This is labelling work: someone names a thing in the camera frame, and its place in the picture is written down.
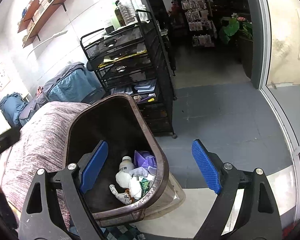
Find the dark brown bottle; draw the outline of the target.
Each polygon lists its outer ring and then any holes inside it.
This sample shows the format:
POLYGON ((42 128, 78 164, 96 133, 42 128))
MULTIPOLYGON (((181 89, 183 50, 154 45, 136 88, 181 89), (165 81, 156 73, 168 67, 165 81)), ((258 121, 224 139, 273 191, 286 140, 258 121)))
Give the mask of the dark brown bottle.
POLYGON ((117 20, 119 22, 119 25, 121 27, 123 27, 123 26, 126 25, 126 23, 125 23, 125 20, 123 19, 123 16, 121 14, 120 9, 119 9, 118 2, 119 2, 119 0, 115 0, 115 6, 116 6, 116 8, 115 8, 115 15, 116 15, 116 18, 117 18, 117 20))

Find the blue grey massage bed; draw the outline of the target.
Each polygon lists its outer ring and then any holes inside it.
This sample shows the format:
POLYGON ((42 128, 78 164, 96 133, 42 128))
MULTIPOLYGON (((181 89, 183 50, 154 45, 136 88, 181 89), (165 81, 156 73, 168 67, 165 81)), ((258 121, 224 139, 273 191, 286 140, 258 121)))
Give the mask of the blue grey massage bed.
POLYGON ((24 126, 48 102, 82 102, 93 104, 102 99, 105 90, 96 75, 83 63, 76 62, 63 68, 55 77, 37 90, 36 96, 26 105, 19 121, 24 126))

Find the blue cloth pile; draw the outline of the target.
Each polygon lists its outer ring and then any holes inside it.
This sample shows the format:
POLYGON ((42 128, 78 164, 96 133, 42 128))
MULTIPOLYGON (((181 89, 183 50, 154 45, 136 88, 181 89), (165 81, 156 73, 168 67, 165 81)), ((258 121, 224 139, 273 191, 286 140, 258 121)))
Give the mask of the blue cloth pile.
POLYGON ((7 94, 0 102, 0 110, 11 127, 21 127, 19 116, 27 106, 21 94, 7 94))

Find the clear ribbed plastic bottle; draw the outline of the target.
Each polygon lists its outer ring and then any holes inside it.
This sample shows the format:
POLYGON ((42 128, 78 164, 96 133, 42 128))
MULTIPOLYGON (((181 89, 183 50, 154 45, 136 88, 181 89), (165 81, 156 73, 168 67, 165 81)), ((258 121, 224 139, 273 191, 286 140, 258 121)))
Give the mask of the clear ribbed plastic bottle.
POLYGON ((136 21, 135 9, 131 0, 119 0, 117 6, 126 25, 136 21))

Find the black metal trolley rack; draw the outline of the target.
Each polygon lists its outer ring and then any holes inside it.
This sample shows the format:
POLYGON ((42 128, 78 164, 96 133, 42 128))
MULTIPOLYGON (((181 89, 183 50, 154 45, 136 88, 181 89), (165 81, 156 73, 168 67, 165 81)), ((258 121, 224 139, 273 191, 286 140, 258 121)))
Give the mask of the black metal trolley rack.
POLYGON ((106 94, 130 95, 154 134, 170 134, 173 128, 173 102, 176 100, 159 27, 148 10, 137 10, 136 20, 112 31, 104 28, 80 39, 93 72, 106 94))

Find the white orange plastic bottle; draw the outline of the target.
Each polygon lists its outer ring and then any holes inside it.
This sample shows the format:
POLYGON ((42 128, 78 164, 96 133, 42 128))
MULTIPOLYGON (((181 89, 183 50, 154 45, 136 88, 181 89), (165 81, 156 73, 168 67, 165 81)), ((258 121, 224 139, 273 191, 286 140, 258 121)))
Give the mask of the white orange plastic bottle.
POLYGON ((119 171, 117 172, 115 179, 117 184, 124 189, 129 188, 129 181, 131 179, 130 171, 134 169, 134 164, 131 157, 124 156, 119 164, 119 171))

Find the green clear plastic wrapper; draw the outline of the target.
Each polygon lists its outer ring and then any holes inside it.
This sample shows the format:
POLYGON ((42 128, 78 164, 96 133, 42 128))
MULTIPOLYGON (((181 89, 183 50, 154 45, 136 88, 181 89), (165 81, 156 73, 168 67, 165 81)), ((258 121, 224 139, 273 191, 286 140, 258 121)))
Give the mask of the green clear plastic wrapper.
POLYGON ((141 196, 144 197, 150 189, 150 181, 144 177, 139 177, 139 183, 141 186, 141 196))

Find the green potted plant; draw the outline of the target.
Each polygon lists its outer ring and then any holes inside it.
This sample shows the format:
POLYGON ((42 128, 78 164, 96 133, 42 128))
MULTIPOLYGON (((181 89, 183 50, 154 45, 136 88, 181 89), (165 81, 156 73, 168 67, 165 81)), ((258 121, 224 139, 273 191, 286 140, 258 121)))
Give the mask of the green potted plant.
POLYGON ((228 25, 222 27, 223 38, 226 43, 229 43, 235 35, 253 41, 253 24, 247 18, 233 13, 226 21, 228 21, 228 25))

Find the purple plastic bag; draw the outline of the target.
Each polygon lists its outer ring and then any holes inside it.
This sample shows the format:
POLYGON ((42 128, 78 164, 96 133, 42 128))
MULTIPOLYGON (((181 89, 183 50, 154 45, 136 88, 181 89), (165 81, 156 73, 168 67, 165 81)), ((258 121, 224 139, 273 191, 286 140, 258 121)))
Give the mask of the purple plastic bag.
POLYGON ((152 175, 157 173, 156 158, 147 151, 134 152, 134 165, 135 167, 143 167, 152 175))

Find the dark brown trash bin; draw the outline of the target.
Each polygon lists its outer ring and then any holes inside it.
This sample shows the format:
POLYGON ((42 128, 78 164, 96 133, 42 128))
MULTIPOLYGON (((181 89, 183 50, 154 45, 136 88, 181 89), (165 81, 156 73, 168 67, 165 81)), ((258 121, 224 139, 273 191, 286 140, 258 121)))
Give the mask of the dark brown trash bin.
POLYGON ((84 194, 93 218, 100 227, 156 219, 185 200, 185 192, 169 172, 168 161, 131 96, 108 96, 81 111, 74 118, 66 137, 64 164, 75 163, 90 153, 100 140, 108 143, 108 157, 93 188, 84 194), (155 156, 157 174, 147 194, 124 205, 110 192, 122 157, 147 151, 155 156))

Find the purple striped bed cover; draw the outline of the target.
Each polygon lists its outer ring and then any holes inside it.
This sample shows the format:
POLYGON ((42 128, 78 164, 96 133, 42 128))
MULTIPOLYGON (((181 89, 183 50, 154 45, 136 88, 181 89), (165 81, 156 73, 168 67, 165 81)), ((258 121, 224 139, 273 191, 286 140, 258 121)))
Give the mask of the purple striped bed cover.
POLYGON ((20 130, 20 140, 0 155, 0 187, 15 215, 37 170, 63 169, 66 136, 72 121, 88 107, 79 102, 49 102, 20 130))

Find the wooden wall shelf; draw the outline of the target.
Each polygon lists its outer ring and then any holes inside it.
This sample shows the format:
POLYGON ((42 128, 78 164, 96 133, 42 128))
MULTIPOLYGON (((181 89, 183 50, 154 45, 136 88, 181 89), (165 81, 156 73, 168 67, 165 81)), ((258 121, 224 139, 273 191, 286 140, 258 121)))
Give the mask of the wooden wall shelf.
POLYGON ((66 0, 31 0, 23 10, 18 32, 27 31, 23 37, 23 48, 39 39, 39 32, 59 7, 65 7, 66 0))

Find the wall poster red print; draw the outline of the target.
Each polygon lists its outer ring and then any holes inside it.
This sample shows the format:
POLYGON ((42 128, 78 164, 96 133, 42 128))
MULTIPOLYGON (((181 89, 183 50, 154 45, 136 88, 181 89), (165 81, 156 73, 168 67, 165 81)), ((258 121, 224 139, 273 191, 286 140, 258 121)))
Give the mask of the wall poster red print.
POLYGON ((0 92, 2 92, 6 86, 10 83, 11 79, 6 73, 5 66, 0 64, 0 92))

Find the green pump bottle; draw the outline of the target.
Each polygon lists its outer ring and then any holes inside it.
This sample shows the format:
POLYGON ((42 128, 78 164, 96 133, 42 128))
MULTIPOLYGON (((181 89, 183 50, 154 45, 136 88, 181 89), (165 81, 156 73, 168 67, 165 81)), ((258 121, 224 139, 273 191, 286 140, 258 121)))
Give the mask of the green pump bottle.
POLYGON ((118 29, 120 27, 120 24, 119 24, 117 18, 112 18, 108 22, 108 26, 113 26, 114 30, 116 30, 116 29, 118 29))

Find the white plastic bag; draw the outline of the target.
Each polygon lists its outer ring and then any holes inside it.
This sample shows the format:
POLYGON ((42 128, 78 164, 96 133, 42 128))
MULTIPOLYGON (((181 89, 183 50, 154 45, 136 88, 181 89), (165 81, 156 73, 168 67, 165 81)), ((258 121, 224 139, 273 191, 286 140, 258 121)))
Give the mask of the white plastic bag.
POLYGON ((144 177, 150 181, 150 188, 155 181, 155 175, 150 174, 143 167, 138 167, 130 171, 131 179, 129 181, 129 188, 124 189, 123 193, 119 193, 114 184, 109 185, 111 193, 123 204, 129 205, 142 198, 141 186, 139 177, 144 177))

